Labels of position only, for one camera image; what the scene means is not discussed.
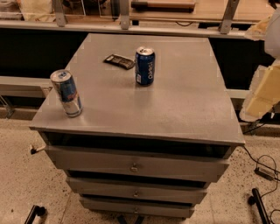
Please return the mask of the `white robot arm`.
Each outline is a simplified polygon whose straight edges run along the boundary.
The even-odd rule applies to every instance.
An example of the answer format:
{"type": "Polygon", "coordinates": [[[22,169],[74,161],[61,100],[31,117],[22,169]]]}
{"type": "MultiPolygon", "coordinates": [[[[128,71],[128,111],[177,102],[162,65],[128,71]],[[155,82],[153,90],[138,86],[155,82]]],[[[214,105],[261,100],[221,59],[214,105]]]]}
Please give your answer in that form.
{"type": "Polygon", "coordinates": [[[252,25],[245,38],[264,41],[264,51],[273,57],[270,66],[259,66],[253,75],[239,117],[246,122],[255,122],[280,102],[280,7],[259,23],[252,25]]]}

